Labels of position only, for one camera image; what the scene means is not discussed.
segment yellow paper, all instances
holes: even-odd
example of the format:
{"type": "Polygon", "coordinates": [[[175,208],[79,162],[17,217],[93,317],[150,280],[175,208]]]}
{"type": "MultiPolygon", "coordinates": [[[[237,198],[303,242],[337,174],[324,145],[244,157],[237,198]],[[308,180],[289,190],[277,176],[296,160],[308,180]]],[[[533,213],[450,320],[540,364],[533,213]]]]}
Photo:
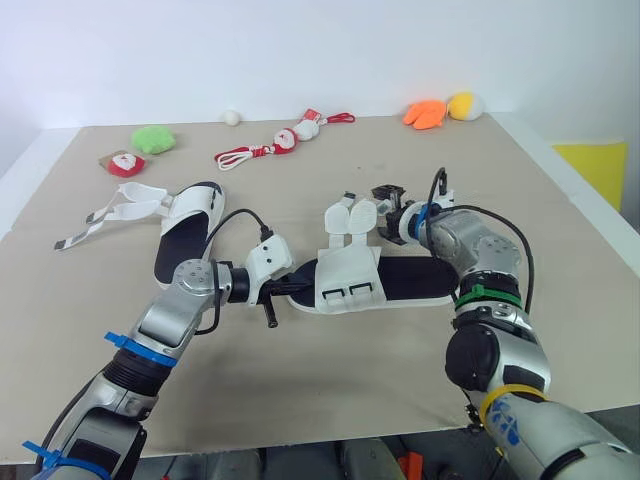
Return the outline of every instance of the yellow paper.
{"type": "Polygon", "coordinates": [[[553,148],[620,211],[627,144],[554,145],[553,148]]]}

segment red and white plush toy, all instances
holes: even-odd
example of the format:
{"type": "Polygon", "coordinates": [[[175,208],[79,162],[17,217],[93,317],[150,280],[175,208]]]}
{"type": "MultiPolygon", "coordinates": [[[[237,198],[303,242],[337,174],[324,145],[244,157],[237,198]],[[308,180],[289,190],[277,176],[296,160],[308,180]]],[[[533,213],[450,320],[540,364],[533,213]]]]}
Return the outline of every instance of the red and white plush toy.
{"type": "Polygon", "coordinates": [[[111,155],[101,158],[99,162],[111,175],[123,178],[133,177],[146,164],[142,157],[124,150],[113,152],[111,155]]]}
{"type": "Polygon", "coordinates": [[[222,171],[231,170],[250,158],[265,155],[282,155],[292,152],[298,142],[306,142],[320,133],[320,126],[327,123],[353,123],[356,121],[350,113],[339,113],[327,118],[315,110],[308,109],[300,122],[293,128],[285,128],[277,132],[271,145],[250,145],[238,147],[227,152],[218,153],[214,159],[222,171]]]}

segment green plush toy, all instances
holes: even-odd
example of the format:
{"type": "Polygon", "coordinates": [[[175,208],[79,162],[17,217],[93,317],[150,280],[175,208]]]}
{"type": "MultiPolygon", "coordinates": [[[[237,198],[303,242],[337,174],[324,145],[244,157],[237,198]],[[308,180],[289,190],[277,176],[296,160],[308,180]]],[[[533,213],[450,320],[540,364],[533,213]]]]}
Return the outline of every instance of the green plush toy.
{"type": "Polygon", "coordinates": [[[131,143],[144,153],[156,155],[173,148],[176,139],[167,127],[152,125],[133,132],[131,143]]]}

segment beige table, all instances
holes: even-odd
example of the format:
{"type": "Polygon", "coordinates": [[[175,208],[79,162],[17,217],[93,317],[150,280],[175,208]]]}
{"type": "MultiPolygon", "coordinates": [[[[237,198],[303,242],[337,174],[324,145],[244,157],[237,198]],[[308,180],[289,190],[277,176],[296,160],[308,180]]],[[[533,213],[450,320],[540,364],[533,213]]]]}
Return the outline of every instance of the beige table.
{"type": "MultiPolygon", "coordinates": [[[[640,399],[638,277],[490,117],[427,132],[397,118],[365,118],[326,127],[290,155],[226,173],[215,168],[214,153],[267,141],[289,125],[173,125],[178,146],[136,180],[172,190],[215,180],[228,209],[255,209],[302,262],[326,245],[323,212],[342,192],[395,183],[407,198],[424,199],[434,172],[446,166],[458,203],[498,211],[529,237],[537,270],[532,319],[553,368],[551,396],[581,410],[640,399]]],[[[159,291],[152,277],[159,226],[152,222],[52,250],[110,198],[118,181],[96,159],[127,148],[133,129],[81,130],[0,244],[3,462],[33,458],[20,443],[41,440],[111,358],[104,333],[126,333],[159,291]]],[[[218,259],[242,262],[255,245],[254,223],[241,218],[221,231],[218,259]]],[[[421,252],[375,237],[387,254],[421,252]]],[[[464,396],[444,374],[451,307],[330,317],[298,312],[283,299],[275,306],[275,330],[266,328],[261,309],[232,305],[215,335],[191,343],[145,423],[145,454],[466,423],[464,396]]]]}

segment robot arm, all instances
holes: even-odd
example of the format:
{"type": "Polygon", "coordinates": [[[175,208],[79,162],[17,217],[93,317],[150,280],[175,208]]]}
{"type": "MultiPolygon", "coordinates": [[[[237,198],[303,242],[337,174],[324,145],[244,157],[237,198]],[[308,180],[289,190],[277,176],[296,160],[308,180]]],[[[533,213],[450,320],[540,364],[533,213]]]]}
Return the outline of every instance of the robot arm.
{"type": "Polygon", "coordinates": [[[517,247],[464,206],[438,201],[425,207],[432,216],[408,210],[412,218],[399,222],[408,231],[399,233],[460,278],[445,369],[477,413],[472,419],[520,478],[638,478],[640,457],[587,415],[548,400],[549,363],[522,306],[517,247]]]}
{"type": "Polygon", "coordinates": [[[286,295],[300,286],[292,279],[283,285],[274,279],[292,264],[279,235],[254,248],[246,268],[205,260],[180,264],[169,288],[149,304],[128,335],[105,336],[117,353],[76,395],[43,445],[25,443],[38,454],[37,467],[44,464],[34,478],[131,478],[146,440],[140,422],[151,413],[193,336],[215,329],[226,303],[262,304],[269,327],[277,326],[271,295],[286,295]],[[215,308],[214,324],[198,330],[210,308],[215,308]]]}

